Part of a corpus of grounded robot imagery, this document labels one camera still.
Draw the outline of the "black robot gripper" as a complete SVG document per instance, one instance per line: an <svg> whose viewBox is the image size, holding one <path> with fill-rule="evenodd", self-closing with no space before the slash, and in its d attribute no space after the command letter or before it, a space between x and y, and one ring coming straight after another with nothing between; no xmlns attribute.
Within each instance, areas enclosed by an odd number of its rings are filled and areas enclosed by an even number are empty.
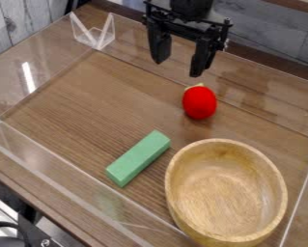
<svg viewBox="0 0 308 247"><path fill-rule="evenodd" d="M171 56L171 33L198 40L191 60L191 77L199 77L210 68L217 50L226 47L233 27L231 19L215 12L213 2L214 0L143 0L150 52L157 64L162 64Z"/></svg>

